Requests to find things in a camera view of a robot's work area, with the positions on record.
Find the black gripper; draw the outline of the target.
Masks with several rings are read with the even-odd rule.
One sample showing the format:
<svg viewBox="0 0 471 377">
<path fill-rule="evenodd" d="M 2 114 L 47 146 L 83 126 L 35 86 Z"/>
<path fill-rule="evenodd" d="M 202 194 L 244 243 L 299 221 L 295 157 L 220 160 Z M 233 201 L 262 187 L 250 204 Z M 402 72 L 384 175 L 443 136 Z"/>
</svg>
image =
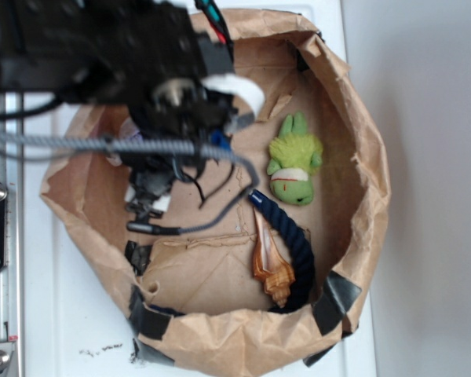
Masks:
<svg viewBox="0 0 471 377">
<path fill-rule="evenodd" d="M 236 74 L 208 76 L 198 82 L 171 79 L 152 93 L 152 102 L 131 106 L 130 118 L 143 139 L 123 153 L 130 169 L 126 209 L 137 222 L 160 219 L 152 200 L 171 195 L 177 182 L 199 186 L 208 161 L 242 160 L 232 150 L 232 134 L 252 124 L 265 102 L 255 82 Z"/>
</svg>

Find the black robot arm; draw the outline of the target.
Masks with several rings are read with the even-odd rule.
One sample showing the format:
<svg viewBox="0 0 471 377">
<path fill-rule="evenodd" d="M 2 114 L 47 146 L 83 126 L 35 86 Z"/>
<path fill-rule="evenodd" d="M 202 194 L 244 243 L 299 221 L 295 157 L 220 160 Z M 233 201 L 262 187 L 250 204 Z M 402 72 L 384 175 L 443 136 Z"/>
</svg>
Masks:
<svg viewBox="0 0 471 377">
<path fill-rule="evenodd" d="M 234 42 L 213 1 L 198 1 L 207 31 L 168 1 L 0 1 L 0 121 L 62 104 L 124 105 L 138 141 L 16 136 L 0 141 L 118 155 L 130 167 L 128 210 L 134 232 L 164 234 L 150 223 L 175 181 L 196 184 L 209 160 L 227 160 L 259 179 L 228 139 L 252 124 L 262 90 L 234 71 Z"/>
</svg>

